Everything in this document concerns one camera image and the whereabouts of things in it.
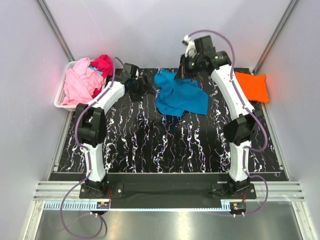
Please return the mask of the blue t shirt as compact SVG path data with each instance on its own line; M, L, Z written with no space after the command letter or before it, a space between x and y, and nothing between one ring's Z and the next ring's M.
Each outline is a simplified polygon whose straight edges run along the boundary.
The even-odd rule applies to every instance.
M176 74L164 68L155 74L159 88L155 106L162 115L182 117L185 112L207 115L209 96L191 79L175 80Z

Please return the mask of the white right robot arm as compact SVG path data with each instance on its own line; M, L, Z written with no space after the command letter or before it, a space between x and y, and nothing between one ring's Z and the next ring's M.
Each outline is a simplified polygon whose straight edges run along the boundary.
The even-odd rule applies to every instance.
M220 189L212 189L213 195L239 198L250 187L248 172L249 148L252 135L258 128L262 112L256 111L245 96L233 70L232 61L225 51L216 51L211 36L183 38L185 53L180 57L175 79L193 78L199 72L207 72L218 86L227 104L231 121L223 127L230 147L229 180Z

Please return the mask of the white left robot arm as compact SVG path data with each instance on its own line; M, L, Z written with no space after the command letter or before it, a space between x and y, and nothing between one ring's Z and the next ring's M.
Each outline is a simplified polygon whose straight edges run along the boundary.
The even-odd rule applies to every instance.
M107 136L106 113L126 94L132 102L154 94L147 76L140 75L139 67L131 63L124 63L121 72L111 77L97 97L86 104L79 103L75 109L74 137L86 163L86 177L80 184L97 198L108 193L102 154Z

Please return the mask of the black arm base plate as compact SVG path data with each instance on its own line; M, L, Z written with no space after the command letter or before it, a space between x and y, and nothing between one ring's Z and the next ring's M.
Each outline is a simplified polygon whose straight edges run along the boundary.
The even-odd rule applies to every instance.
M226 173L108 173L102 190L82 186L81 199L110 200L111 208L142 210L213 209L221 200L257 198L254 185L227 191Z

